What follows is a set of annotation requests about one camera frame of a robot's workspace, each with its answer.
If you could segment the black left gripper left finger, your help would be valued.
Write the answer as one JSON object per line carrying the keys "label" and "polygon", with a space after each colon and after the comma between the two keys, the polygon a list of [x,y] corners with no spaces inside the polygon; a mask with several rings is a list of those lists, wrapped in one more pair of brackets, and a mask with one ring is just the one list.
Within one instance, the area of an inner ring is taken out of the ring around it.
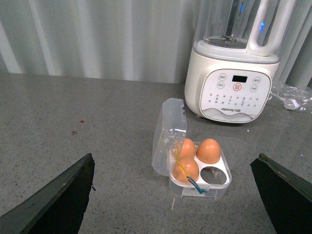
{"label": "black left gripper left finger", "polygon": [[86,154],[0,218],[2,234],[77,234],[93,189],[95,162]]}

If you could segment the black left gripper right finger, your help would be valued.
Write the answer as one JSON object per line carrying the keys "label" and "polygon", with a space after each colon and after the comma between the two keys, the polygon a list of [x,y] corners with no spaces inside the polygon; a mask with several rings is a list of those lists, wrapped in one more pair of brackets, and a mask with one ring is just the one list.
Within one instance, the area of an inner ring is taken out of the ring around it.
{"label": "black left gripper right finger", "polygon": [[260,154],[251,163],[265,210],[278,234],[312,232],[312,184]]}

